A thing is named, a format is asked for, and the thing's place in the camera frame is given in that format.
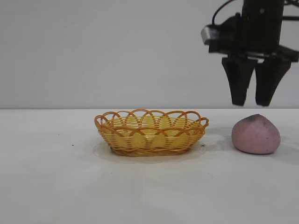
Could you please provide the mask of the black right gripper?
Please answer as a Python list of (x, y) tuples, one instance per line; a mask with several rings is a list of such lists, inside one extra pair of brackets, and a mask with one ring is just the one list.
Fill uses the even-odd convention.
[(255, 68), (256, 104), (269, 106), (273, 95), (291, 63), (299, 61), (299, 52), (280, 45), (284, 16), (283, 0), (245, 0), (242, 11), (221, 24), (208, 25), (208, 51), (228, 56), (263, 58), (255, 66), (248, 58), (222, 58), (233, 105), (244, 106), (247, 89)]

